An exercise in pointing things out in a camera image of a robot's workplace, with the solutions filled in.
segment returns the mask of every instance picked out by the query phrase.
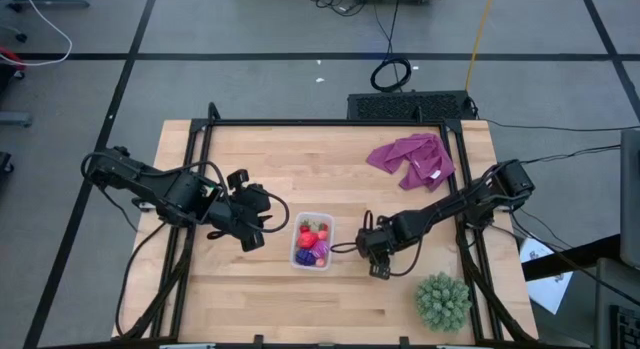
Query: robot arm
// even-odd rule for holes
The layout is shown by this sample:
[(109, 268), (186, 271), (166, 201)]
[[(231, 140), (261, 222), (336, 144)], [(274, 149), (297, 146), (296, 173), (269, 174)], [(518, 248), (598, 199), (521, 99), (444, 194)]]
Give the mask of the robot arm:
[[(273, 232), (286, 225), (289, 210), (278, 197), (268, 193), (260, 184), (250, 184), (246, 170), (238, 170), (227, 177), (225, 185), (222, 174), (210, 162), (220, 180), (216, 183), (189, 170), (191, 166), (161, 171), (131, 159), (124, 147), (114, 147), (91, 153), (82, 162), (82, 173), (100, 190), (107, 187), (126, 189), (142, 201), (153, 204), (160, 218), (173, 226), (210, 224), (223, 234), (240, 240), (242, 249), (251, 251), (264, 245), (262, 232)], [(264, 229), (270, 216), (259, 214), (271, 209), (269, 197), (285, 206), (285, 222), (276, 229)]]
[(535, 186), (518, 161), (494, 165), (468, 187), (420, 210), (380, 216), (376, 228), (361, 228), (356, 236), (360, 256), (371, 264), (369, 274), (381, 279), (392, 275), (389, 256), (418, 243), (431, 227), (455, 215), (484, 228), (493, 221), (493, 210), (516, 210), (531, 196)]

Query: green spiky ball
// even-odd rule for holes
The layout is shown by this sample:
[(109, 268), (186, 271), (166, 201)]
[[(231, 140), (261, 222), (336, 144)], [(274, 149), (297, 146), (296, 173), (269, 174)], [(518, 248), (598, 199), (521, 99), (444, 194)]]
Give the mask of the green spiky ball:
[(415, 300), (422, 322), (432, 331), (455, 333), (467, 323), (469, 287), (460, 279), (442, 272), (431, 275), (418, 285)]

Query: paper sheet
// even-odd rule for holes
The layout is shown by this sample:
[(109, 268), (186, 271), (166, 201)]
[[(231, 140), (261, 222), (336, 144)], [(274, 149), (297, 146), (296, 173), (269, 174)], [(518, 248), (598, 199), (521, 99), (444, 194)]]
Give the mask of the paper sheet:
[[(552, 253), (546, 245), (541, 244), (539, 241), (535, 239), (525, 239), (520, 248), (520, 262), (525, 263), (529, 260), (547, 256)], [(555, 315), (567, 291), (572, 274), (573, 273), (568, 272), (527, 282), (529, 297)]]

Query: purple towel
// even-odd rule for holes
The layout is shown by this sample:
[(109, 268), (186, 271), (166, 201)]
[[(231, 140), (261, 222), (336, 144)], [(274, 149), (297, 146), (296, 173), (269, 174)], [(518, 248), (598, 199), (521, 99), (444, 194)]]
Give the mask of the purple towel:
[(413, 134), (374, 149), (367, 163), (392, 174), (405, 159), (411, 164), (409, 172), (400, 182), (404, 190), (426, 185), (434, 191), (455, 170), (442, 140), (434, 134)]

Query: black keyboard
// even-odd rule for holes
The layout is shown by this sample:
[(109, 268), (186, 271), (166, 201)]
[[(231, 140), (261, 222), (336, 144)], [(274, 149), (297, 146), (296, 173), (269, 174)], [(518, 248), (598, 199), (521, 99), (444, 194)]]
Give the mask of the black keyboard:
[(640, 349), (640, 313), (617, 305), (611, 314), (611, 348)]

